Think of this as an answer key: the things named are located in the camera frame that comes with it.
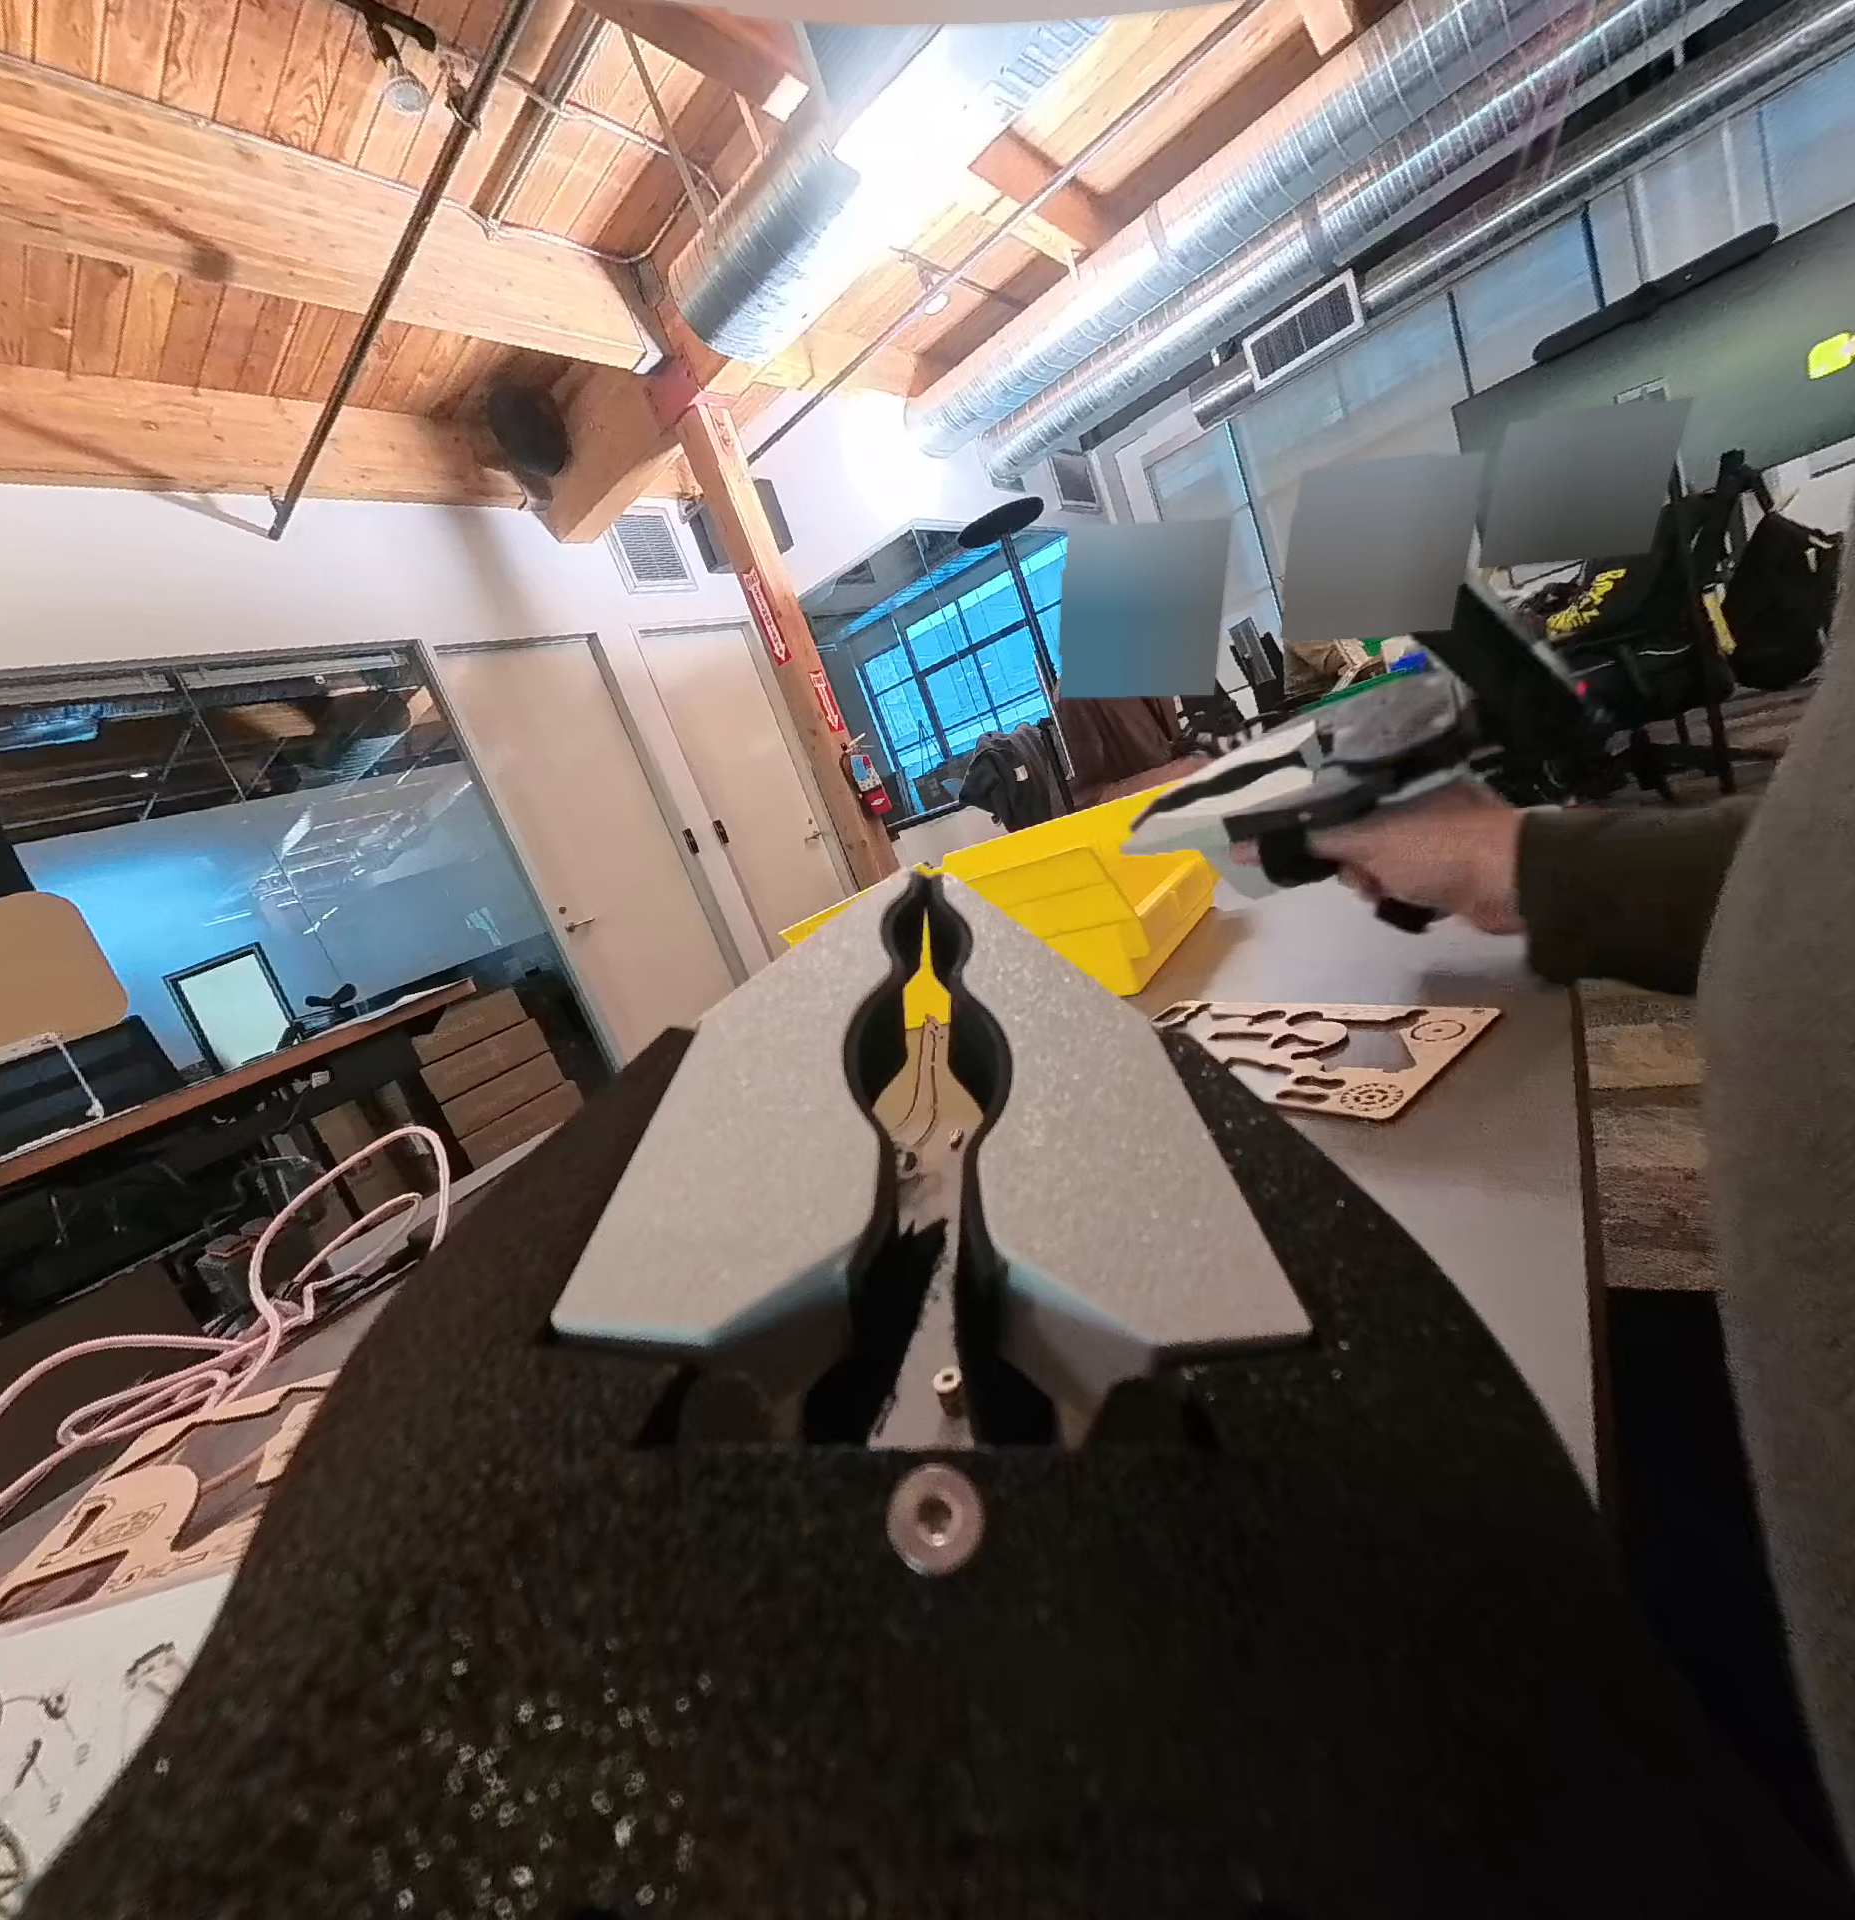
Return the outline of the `laser-cut wooden part sheet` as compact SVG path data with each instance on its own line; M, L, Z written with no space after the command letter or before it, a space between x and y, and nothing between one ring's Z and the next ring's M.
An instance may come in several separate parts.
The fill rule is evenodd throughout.
M0 1574L0 1634L237 1572L339 1370L165 1422Z
M1500 1019L1492 1006L1180 999L1152 1015L1196 1039L1262 1101L1386 1123L1408 1111Z

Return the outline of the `person's right hand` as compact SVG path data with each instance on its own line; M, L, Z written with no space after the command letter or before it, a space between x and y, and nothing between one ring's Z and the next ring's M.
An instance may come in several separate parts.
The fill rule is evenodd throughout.
M1458 918L1490 936L1524 931L1518 854L1526 812L1478 783L1450 783L1408 806L1310 835L1344 885Z

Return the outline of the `black floor lamp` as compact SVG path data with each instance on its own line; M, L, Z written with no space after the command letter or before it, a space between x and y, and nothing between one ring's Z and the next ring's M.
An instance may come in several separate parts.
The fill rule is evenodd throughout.
M1048 640L1044 636L1044 627L1036 610L1030 580L1018 549L1020 533L1034 528L1042 512L1044 512L1042 498L1022 493L972 520L966 528L960 530L958 539L964 546L964 549L972 553L998 549L998 555L1002 558L1008 569L1016 599L1020 603L1022 619L1034 648L1036 679L1040 683L1040 691L1048 707L1046 718L1042 718L1036 726L1042 733L1046 754L1052 762L1056 780L1060 783L1064 806L1066 810L1074 810L1076 807L1074 764L1058 724L1060 722L1058 671L1048 648Z

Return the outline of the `chair with yellow-print jacket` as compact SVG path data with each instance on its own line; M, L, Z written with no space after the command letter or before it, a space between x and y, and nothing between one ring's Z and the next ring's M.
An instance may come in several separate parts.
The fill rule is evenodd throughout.
M1732 643L1708 598L1730 559L1730 513L1714 490L1668 499L1648 552L1588 559L1518 603L1594 714L1594 744L1572 769L1578 798L1634 783L1672 802L1674 774L1724 766L1724 738L1696 746L1688 718L1716 714L1736 690Z

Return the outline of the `black video bar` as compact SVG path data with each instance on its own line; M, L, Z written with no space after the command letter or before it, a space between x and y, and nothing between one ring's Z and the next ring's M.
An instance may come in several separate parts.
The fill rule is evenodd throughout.
M1548 366L1624 326L1646 322L1648 317L1672 306L1676 300L1698 291L1720 276L1728 276L1734 270L1756 261L1778 241L1778 238L1780 225L1776 221L1764 221L1762 225L1754 225L1730 238L1728 241L1698 254L1674 272L1644 280L1636 290L1620 300L1604 303L1586 317L1580 317L1574 323L1566 323L1558 331L1544 336L1532 352L1532 363L1538 368Z

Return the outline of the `white lit monitor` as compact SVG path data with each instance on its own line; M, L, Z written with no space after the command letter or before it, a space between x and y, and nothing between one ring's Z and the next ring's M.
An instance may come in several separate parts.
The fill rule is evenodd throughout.
M215 1074L295 1044L295 1008L261 943L169 971L167 987Z

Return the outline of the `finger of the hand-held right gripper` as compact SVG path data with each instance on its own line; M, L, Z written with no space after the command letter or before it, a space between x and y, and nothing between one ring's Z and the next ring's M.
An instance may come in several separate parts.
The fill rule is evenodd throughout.
M1328 859L1310 841L1314 789L1290 783L1222 822L1222 874L1242 900L1268 900L1328 879Z
M1206 762L1144 804L1130 828L1132 851L1224 851L1228 820L1304 794L1324 764L1318 724L1282 724Z

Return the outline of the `large dark wall screen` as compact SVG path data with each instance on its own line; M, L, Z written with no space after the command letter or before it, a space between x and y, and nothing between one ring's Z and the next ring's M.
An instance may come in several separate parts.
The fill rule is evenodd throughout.
M1650 317L1614 328L1458 401L1464 454L1496 454L1518 419L1584 412L1636 388L1690 401L1686 473L1712 480L1724 451L1754 465L1855 436L1855 254L1744 261Z

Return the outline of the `printed instruction paper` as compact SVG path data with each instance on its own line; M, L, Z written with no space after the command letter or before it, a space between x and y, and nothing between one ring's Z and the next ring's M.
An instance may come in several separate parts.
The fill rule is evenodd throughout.
M0 1630L0 1917L123 1773L207 1641L233 1574Z

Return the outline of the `white wall vent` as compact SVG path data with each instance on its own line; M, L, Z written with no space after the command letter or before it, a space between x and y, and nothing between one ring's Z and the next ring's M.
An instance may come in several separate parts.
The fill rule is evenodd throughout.
M642 501L616 517L604 542L632 596L674 596L702 586L700 565L684 546L680 516L660 501Z

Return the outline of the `dark wooden desk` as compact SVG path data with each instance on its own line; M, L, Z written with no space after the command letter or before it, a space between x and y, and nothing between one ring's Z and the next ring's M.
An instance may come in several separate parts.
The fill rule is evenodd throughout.
M201 1248L287 1195L277 1147L415 1077L417 1037L473 996L437 985L0 1156L0 1337L149 1262L199 1290Z

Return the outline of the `black wall speaker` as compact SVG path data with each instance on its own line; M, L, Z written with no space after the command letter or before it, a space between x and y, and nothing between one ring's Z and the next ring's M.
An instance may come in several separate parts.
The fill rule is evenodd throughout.
M788 553L794 546L794 532L788 516L782 510L774 481L768 477L756 477L754 492L758 493L762 513L774 536L776 549L782 555ZM706 495L698 493L688 498L684 501L682 516L686 530L694 536L702 568L708 573L734 573L734 563L726 549L722 530Z

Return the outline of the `white duct vent grille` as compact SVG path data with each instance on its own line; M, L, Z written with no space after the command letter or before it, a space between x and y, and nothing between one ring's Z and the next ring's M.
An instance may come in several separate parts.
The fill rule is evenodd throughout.
M1360 282L1346 270L1242 337L1252 388L1264 391L1276 386L1358 337L1364 328Z

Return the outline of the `black backpack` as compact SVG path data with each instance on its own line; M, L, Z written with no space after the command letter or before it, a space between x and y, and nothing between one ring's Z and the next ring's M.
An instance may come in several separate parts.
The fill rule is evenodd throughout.
M1844 533L1778 512L1756 522L1722 601L1738 685L1784 691L1820 669L1844 552Z

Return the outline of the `person's right forearm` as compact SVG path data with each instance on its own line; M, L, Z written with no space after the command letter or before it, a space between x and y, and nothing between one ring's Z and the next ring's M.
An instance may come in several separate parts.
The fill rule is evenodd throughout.
M1530 807L1516 851L1526 960L1550 985L1698 991L1710 926L1756 798L1700 807Z

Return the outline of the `beige rounded panel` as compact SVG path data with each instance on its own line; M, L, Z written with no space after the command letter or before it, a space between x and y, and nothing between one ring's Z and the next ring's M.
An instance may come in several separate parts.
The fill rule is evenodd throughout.
M129 990L75 900L0 897L0 1052L73 1044L129 1017Z

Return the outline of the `black round ceiling speaker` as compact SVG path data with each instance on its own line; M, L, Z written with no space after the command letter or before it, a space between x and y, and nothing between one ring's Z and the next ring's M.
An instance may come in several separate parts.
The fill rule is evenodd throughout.
M571 433L551 391L501 382L487 393L485 415L509 469L519 477L551 481L571 465Z

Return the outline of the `yellow plastic bin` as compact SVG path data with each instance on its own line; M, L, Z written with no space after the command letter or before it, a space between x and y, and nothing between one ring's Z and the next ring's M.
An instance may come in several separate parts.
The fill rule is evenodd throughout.
M1052 946L1114 996L1140 993L1210 911L1218 871L1196 850L1132 854L1160 780L928 864Z

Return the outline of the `chair with dark jacket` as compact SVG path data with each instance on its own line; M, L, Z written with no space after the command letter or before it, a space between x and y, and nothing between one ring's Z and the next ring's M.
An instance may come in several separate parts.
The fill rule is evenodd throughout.
M984 812L1006 834L1076 810L1050 722L982 731L958 781L958 802Z

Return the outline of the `person's torso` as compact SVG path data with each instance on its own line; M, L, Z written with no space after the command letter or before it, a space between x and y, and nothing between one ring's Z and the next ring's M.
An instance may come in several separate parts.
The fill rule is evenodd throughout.
M1700 1026L1726 1347L1855 1882L1855 490L1820 688L1724 883Z

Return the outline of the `short silver spiral duct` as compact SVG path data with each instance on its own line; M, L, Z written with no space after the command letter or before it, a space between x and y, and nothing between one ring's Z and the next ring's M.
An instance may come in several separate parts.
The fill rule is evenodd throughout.
M824 128L788 128L668 267L672 300L706 348L766 363L866 270L860 172Z

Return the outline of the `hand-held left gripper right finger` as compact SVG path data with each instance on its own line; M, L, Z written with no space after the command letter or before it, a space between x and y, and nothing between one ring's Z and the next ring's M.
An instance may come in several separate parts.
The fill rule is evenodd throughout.
M958 878L930 879L960 1147L968 1409L1100 1411L1130 1382L1298 1347L1314 1322L1146 1015Z

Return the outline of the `white door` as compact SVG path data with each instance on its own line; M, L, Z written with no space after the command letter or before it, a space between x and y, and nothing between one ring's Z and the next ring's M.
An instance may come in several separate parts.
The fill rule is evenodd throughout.
M594 636L441 646L433 669L610 1055L738 975Z
M838 905L852 883L770 688L760 640L748 619L728 619L644 630L638 642L710 850L746 905L752 942L774 960L788 950L788 928Z

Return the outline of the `wooden support post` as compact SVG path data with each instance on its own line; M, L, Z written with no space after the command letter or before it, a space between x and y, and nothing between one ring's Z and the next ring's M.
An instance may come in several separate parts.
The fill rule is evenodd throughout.
M850 778L844 709L800 607L732 409L722 395L696 395L680 414L676 432L766 643L848 871L866 890L890 878L898 862L886 825L864 807Z

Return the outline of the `curved wooden model part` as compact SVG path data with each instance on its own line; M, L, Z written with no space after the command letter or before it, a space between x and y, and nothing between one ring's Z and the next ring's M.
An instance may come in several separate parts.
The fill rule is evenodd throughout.
M902 1188L956 1178L978 1121L978 1104L952 1067L950 1035L948 1019L912 1026L902 1070L876 1099Z

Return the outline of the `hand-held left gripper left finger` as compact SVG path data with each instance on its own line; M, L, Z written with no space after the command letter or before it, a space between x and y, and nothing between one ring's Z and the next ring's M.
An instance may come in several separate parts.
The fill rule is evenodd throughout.
M561 1293L588 1346L850 1346L894 1225L874 1101L906 1058L930 881L882 879L700 1017Z

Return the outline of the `blue-lit grid window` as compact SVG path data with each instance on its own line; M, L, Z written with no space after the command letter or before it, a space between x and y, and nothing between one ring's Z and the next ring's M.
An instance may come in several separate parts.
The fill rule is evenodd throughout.
M988 731L1052 716L1044 667L1058 663L1068 539L1036 525L1014 547L1018 565L954 530L912 528L870 562L872 603L844 618L840 646L904 813L948 806Z

